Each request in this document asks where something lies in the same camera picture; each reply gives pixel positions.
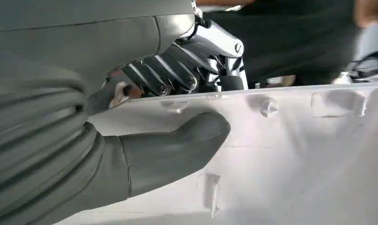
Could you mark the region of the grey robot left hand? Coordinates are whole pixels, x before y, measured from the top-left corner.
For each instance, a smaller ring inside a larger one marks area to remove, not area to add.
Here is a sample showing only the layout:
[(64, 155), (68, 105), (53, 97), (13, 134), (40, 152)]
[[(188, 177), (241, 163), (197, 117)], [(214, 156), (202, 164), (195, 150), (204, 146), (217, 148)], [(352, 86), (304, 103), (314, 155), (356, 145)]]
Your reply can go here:
[(188, 93), (243, 51), (193, 0), (0, 0), (0, 225), (51, 225), (203, 169), (230, 132), (217, 112), (124, 136), (88, 118), (115, 69)]

